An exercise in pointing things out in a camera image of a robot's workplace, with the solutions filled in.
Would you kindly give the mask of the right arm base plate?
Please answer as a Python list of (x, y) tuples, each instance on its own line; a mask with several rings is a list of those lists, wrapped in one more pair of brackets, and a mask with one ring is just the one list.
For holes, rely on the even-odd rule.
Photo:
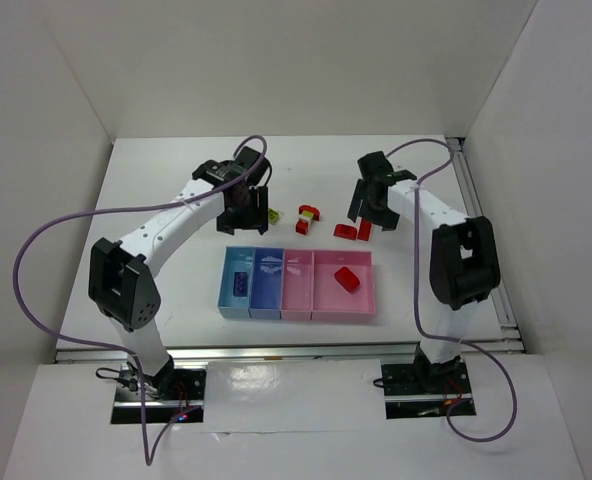
[(475, 416), (476, 407), (464, 362), (452, 373), (422, 383), (411, 364), (382, 364), (381, 376), (372, 381), (383, 391), (388, 420)]

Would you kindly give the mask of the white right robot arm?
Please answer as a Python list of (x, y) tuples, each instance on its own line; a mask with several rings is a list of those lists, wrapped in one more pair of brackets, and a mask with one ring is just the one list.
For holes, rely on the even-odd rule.
[(393, 168), (382, 151), (357, 162), (348, 217), (384, 231), (412, 227), (413, 316), (421, 335), (409, 376), (427, 393), (453, 380), (462, 342), (480, 303), (501, 280), (493, 226), (484, 216), (455, 210)]

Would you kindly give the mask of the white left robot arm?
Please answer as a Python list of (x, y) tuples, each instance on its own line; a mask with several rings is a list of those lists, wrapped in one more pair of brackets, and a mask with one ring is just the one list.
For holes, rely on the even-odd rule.
[(169, 208), (116, 241), (101, 238), (91, 248), (88, 295), (110, 318), (148, 389), (169, 394), (177, 377), (174, 361), (155, 323), (162, 305), (155, 278), (171, 256), (210, 221), (229, 235), (268, 229), (272, 166), (260, 152), (242, 146), (230, 160), (208, 160), (192, 174)]

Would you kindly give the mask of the red rectangular lego brick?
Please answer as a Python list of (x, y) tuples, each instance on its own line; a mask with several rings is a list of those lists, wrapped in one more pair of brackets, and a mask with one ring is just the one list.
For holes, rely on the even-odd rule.
[(372, 224), (369, 221), (362, 219), (358, 229), (357, 239), (360, 241), (367, 242), (370, 239), (371, 231)]

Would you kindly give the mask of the purple lego brick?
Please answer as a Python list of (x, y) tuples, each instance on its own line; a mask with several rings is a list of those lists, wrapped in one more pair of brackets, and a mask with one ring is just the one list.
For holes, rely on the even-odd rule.
[(236, 271), (232, 281), (232, 295), (246, 297), (249, 290), (249, 274), (246, 271)]

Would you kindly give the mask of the red rounded lego brick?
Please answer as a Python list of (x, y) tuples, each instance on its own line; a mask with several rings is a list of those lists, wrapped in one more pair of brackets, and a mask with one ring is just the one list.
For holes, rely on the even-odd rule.
[(360, 278), (347, 266), (338, 269), (334, 278), (348, 293), (354, 293), (361, 285)]

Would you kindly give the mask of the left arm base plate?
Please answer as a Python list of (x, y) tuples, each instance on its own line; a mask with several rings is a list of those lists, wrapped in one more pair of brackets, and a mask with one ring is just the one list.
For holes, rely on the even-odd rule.
[[(99, 379), (116, 383), (110, 423), (113, 425), (135, 425), (140, 418), (140, 389), (136, 372), (130, 365), (120, 369), (99, 368)], [(152, 386), (145, 386), (146, 422), (164, 424), (172, 417), (178, 423), (198, 424), (204, 420), (204, 397), (207, 370), (205, 367), (181, 367), (174, 371), (170, 386), (158, 392)]]

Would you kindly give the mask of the red curved lego brick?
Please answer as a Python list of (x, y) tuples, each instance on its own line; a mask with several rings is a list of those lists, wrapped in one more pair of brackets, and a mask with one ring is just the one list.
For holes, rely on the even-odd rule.
[(355, 241), (357, 239), (358, 230), (352, 225), (337, 224), (334, 227), (333, 235), (341, 239)]

